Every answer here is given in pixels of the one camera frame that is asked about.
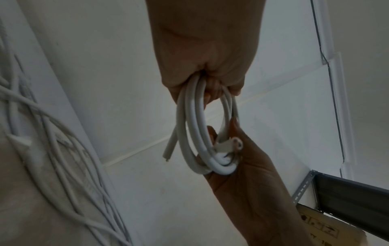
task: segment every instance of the power cord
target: power cord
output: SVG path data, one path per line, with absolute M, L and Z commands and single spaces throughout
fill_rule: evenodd
M 10 69 L 8 69 L 10 72 L 9 81 L 0 75 L 0 96 L 6 99 L 9 103 L 9 123 L 11 129 L 9 139 L 17 149 L 18 154 L 25 163 L 35 184 L 44 197 L 60 213 L 75 222 L 85 225 L 101 245 L 110 245 L 106 237 L 101 234 L 101 231 L 104 231 L 114 237 L 120 245 L 131 246 L 132 242 L 128 230 L 119 214 L 119 211 L 116 208 L 114 201 L 108 194 L 105 188 L 104 180 L 101 178 L 101 174 L 99 173 L 98 166 L 101 165 L 100 160 L 94 157 L 94 155 L 90 154 L 91 150 L 82 141 L 80 141 L 71 128 L 67 127 L 64 122 L 40 106 L 39 102 L 34 96 L 34 93 L 29 87 L 29 84 L 27 83 L 27 79 L 24 75 L 20 62 L 17 59 L 17 56 L 13 53 L 6 29 L 1 18 L 0 38 L 3 44 L 3 53 L 6 56 L 8 65 L 10 66 Z M 53 190 L 42 179 L 40 171 L 37 169 L 38 165 L 34 159 L 34 155 L 30 151 L 30 147 L 34 143 L 30 137 L 21 135 L 18 103 L 23 103 L 29 108 L 30 113 L 34 116 L 38 125 L 44 130 L 48 140 L 47 151 L 49 153 L 51 163 L 74 211 L 65 206 L 63 201 L 57 197 Z M 81 161 L 86 167 L 86 178 L 88 179 L 88 182 L 92 184 L 91 186 L 93 189 L 100 195 L 100 197 L 103 198 L 104 204 L 99 203 L 97 199 L 94 198 L 94 196 L 91 194 L 91 192 L 84 187 L 82 179 L 72 170 L 72 168 L 65 160 L 58 145 L 58 142 L 63 143 L 64 141 L 62 138 L 58 138 L 58 132 L 56 132 L 56 130 L 59 130 L 60 135 L 64 136 L 71 142 L 71 144 L 67 144 L 68 147 L 76 150 Z M 87 160 L 87 155 L 90 157 L 93 166 L 90 166 L 90 163 Z M 79 205 L 79 201 L 74 194 L 74 190 L 71 184 L 75 184 L 83 192 L 87 199 L 104 216 L 109 226 L 89 219 L 85 216 L 82 208 Z
M 214 171 L 221 175 L 228 175 L 235 171 L 240 161 L 237 152 L 243 148 L 243 143 L 239 138 L 229 139 L 229 122 L 232 117 L 238 117 L 236 100 L 223 86 L 224 95 L 220 100 L 224 109 L 224 121 L 213 145 L 204 114 L 205 86 L 205 77 L 197 72 L 181 89 L 177 101 L 176 127 L 171 134 L 163 157 L 166 160 L 170 159 L 178 141 L 186 163 L 195 173 L 207 174 Z M 201 160 L 196 158 L 190 148 L 186 123 Z

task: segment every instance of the black panel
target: black panel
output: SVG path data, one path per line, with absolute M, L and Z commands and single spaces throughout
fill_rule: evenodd
M 322 173 L 314 183 L 319 210 L 389 241 L 388 190 Z

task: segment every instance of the cardboard box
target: cardboard box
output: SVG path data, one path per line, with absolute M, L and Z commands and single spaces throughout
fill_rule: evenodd
M 297 210 L 317 246 L 367 246 L 363 230 L 298 204 Z

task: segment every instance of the printed symbol on box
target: printed symbol on box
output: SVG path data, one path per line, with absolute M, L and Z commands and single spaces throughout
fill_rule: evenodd
M 305 215 L 303 213 L 300 213 L 300 216 L 301 216 L 301 219 L 305 222 L 305 223 L 308 223 L 309 219 L 311 217 L 309 217 L 308 215 Z
M 336 228 L 333 228 L 332 226 L 324 224 L 324 227 L 322 229 L 323 232 L 333 236 L 334 238 L 338 237 L 339 230 Z
M 309 224 L 312 225 L 313 227 L 321 230 L 323 228 L 323 223 L 318 221 L 317 219 L 315 218 L 311 218 L 310 221 L 309 221 Z

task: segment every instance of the hand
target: hand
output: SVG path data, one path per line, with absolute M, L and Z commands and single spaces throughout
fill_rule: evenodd
M 208 127 L 211 140 L 217 134 Z M 242 160 L 228 176 L 205 175 L 216 198 L 249 245 L 311 245 L 300 216 L 269 156 L 230 122 L 243 142 Z
M 146 0 L 162 83 L 177 102 L 182 84 L 206 74 L 205 104 L 237 96 L 255 56 L 265 0 Z

